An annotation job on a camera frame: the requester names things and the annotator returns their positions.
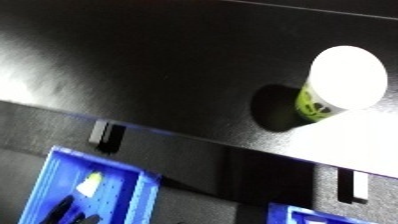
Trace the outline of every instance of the white cup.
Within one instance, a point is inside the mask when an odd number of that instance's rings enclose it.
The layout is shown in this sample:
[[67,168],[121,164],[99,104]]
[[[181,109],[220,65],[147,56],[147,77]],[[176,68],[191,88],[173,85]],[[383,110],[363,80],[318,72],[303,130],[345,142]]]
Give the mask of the white cup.
[[387,89],[387,72],[370,52],[352,46],[319,54],[296,101],[300,115],[319,121],[377,103]]

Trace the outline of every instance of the blue storage box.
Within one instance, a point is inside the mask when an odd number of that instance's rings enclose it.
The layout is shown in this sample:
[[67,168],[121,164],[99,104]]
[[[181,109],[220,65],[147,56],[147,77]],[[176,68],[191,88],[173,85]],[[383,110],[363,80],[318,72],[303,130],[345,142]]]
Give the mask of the blue storage box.
[[[101,178],[90,197],[76,188],[93,173],[101,174]],[[98,214],[101,224],[146,224],[151,217],[159,182],[160,175],[54,146],[19,223],[40,223],[55,205],[72,195],[75,200],[60,224],[70,223],[79,212],[86,216]]]
[[314,218],[324,220],[327,224],[375,224],[357,219],[346,218],[317,212],[310,209],[271,203],[268,210],[268,224],[305,224],[305,219]]

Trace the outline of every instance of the black table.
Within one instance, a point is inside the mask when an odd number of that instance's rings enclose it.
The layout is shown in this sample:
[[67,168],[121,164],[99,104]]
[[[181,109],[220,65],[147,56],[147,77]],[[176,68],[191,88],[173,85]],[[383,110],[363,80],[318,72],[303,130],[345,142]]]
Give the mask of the black table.
[[[398,177],[398,19],[232,2],[2,1],[0,34],[3,101]],[[313,58],[337,45],[377,55],[388,92],[368,110],[305,124],[294,98]]]

